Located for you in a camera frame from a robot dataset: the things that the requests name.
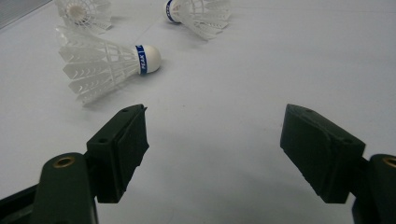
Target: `white table surface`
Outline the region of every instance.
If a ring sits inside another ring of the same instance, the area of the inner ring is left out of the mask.
[[[100,37],[150,44],[161,69],[81,106],[67,85],[49,3],[0,30],[0,198],[85,143],[120,109],[148,107],[150,148],[100,223],[353,223],[279,147],[286,104],[316,110],[396,154],[396,1],[244,0],[208,42],[163,19],[163,1],[114,0]]]

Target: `blue band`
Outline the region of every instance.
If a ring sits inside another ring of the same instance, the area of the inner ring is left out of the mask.
[[[169,21],[176,22],[172,16],[171,16],[171,11],[169,10],[169,7],[171,7],[171,3],[173,0],[169,0],[168,4],[166,4],[166,16],[168,17]]]
[[[136,46],[136,49],[140,62],[140,74],[144,75],[148,72],[148,60],[146,59],[146,52],[141,45]]]

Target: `shuttlecock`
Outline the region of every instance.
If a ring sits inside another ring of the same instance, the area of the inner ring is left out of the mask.
[[[163,15],[170,22],[181,22],[203,39],[215,38],[228,25],[230,0],[169,0]]]
[[[64,72],[73,79],[69,88],[83,104],[113,90],[133,74],[156,71],[161,64],[161,54],[152,46],[126,48],[62,26],[56,31],[59,53],[67,62]]]
[[[107,0],[55,0],[67,27],[99,35],[111,26],[111,3]]]

